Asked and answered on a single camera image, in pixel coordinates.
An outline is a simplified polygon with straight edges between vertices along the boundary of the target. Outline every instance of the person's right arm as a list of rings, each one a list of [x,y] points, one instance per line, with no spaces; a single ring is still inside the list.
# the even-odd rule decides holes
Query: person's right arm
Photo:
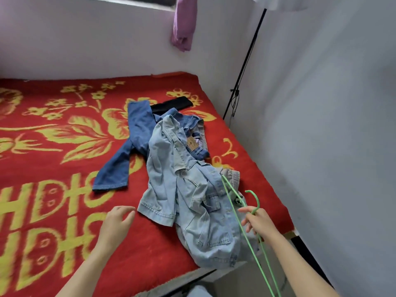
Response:
[[[276,229],[267,212],[260,208],[255,215],[254,206],[240,208],[246,213],[242,225],[246,231],[258,233],[275,251],[276,256],[297,297],[339,297],[337,292],[301,257],[294,247]]]

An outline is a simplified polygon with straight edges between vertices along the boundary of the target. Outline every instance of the forearm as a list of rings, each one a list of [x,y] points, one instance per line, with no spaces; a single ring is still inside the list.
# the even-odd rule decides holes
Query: forearm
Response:
[[[56,297],[91,297],[110,256],[110,252],[94,248]]]
[[[301,257],[282,235],[270,244],[297,297],[338,297],[336,291]]]

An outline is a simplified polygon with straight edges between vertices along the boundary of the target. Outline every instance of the window sill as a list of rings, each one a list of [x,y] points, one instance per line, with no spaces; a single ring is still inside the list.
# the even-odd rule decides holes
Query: window sill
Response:
[[[146,8],[152,8],[152,9],[157,9],[157,10],[165,10],[165,11],[175,11],[176,10],[176,6],[169,7],[169,6],[159,5],[159,4],[132,1],[132,0],[98,0],[98,1],[106,1],[106,2],[111,2],[111,3],[132,5],[132,6],[138,6],[138,7],[146,7]]]

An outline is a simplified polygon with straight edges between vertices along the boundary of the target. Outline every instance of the black garment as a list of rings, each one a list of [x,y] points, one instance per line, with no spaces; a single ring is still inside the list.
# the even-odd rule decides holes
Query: black garment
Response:
[[[151,105],[151,111],[153,114],[158,114],[160,116],[165,114],[169,109],[173,107],[177,110],[182,110],[191,106],[192,106],[192,102],[188,100],[187,97],[183,96],[165,101],[160,104]]]

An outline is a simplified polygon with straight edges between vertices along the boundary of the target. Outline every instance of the white lampshade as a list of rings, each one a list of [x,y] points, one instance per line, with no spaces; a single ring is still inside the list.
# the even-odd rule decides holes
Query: white lampshade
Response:
[[[308,7],[308,0],[254,0],[263,8],[277,11],[300,11]]]

